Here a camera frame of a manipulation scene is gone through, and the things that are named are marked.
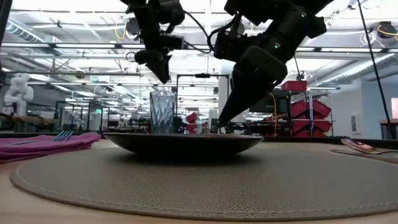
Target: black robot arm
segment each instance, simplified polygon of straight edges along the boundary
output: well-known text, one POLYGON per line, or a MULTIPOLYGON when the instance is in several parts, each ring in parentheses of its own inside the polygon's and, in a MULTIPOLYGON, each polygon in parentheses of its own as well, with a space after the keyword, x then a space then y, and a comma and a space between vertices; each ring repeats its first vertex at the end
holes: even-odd
POLYGON ((286 63, 295 55, 306 36, 314 38, 326 32, 322 17, 315 15, 333 0, 228 0, 224 9, 235 15, 230 30, 218 32, 214 55, 236 62, 233 90, 220 123, 225 123, 263 99, 287 75, 286 63), (255 25, 272 19, 267 30, 257 36, 239 34, 241 16, 255 25))
MULTIPOLYGON (((333 0, 227 0, 224 10, 234 19, 214 30, 208 38, 210 50, 219 59, 236 62, 233 90, 219 118, 225 123, 263 99, 287 75, 286 63, 295 55, 305 37, 314 38, 326 32, 322 17, 315 15, 333 0), (267 30, 248 37, 239 32, 242 17, 258 26, 272 20, 267 30), (211 36, 218 33, 215 46, 211 36)), ((122 0, 133 12, 140 28, 145 50, 135 56, 136 62, 146 64, 155 75, 169 81, 168 53, 182 49, 183 37, 170 35, 184 20, 179 0, 122 0), (159 23, 169 23, 162 31, 159 23)))

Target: folded napkin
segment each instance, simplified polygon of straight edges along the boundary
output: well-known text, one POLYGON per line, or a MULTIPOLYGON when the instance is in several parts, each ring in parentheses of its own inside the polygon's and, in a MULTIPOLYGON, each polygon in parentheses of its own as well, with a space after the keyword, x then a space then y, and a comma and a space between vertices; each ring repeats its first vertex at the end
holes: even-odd
POLYGON ((0 139, 0 163, 31 159, 51 154, 70 152, 89 148, 101 138, 95 133, 85 133, 71 136, 67 141, 53 142, 54 136, 36 136, 32 138, 4 138, 0 139), (32 143, 12 145, 19 142, 35 141, 32 143))

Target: glass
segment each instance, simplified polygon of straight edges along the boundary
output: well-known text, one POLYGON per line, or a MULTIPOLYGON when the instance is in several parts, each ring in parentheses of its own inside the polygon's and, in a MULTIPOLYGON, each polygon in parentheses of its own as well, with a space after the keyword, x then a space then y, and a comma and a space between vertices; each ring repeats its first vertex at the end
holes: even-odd
POLYGON ((150 93, 151 133, 170 134, 172 132, 175 100, 175 93, 169 91, 150 93))

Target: wooden table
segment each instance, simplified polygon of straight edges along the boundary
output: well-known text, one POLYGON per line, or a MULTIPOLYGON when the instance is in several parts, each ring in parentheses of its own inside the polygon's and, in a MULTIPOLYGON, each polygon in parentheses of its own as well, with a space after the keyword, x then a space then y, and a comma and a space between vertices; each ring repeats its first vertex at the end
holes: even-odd
MULTIPOLYGON (((261 147, 272 147, 275 143, 262 143, 261 147)), ((344 146, 331 146, 318 144, 311 144, 311 146, 329 150, 329 148, 339 148, 344 146)), ((97 142, 93 148, 116 147, 113 143, 105 140, 97 142)), ((311 150, 308 144, 300 143, 303 149, 311 150)), ((15 188, 10 180, 9 174, 17 166, 26 161, 12 162, 0 165, 0 223, 1 224, 46 224, 46 223, 73 223, 73 224, 91 224, 91 223, 128 223, 128 224, 214 224, 226 222, 203 222, 192 220, 178 220, 171 218, 155 218, 138 215, 127 215, 122 213, 104 212, 101 210, 93 210, 89 208, 76 207, 73 205, 66 205, 50 200, 42 199, 25 193, 15 188)), ((277 222, 278 224, 286 224, 288 222, 277 222)), ((387 213, 383 215, 373 215, 368 217, 336 219, 336 220, 322 220, 312 222, 289 222, 292 224, 370 224, 370 223, 398 223, 398 212, 387 213)))

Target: white robot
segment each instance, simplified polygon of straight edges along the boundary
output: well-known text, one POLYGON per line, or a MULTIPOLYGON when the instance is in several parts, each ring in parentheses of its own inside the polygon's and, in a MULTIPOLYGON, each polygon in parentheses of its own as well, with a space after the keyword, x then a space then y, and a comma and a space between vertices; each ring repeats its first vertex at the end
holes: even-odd
MULTIPOLYGON (((11 79, 10 89, 6 92, 4 96, 4 104, 12 105, 13 103, 17 104, 17 111, 14 113, 17 116, 25 116, 26 115, 26 101, 33 100, 33 88, 27 85, 29 81, 29 74, 26 73, 18 73, 15 74, 15 77, 11 79)), ((7 111, 8 109, 5 107, 5 113, 11 114, 11 111, 7 111)))

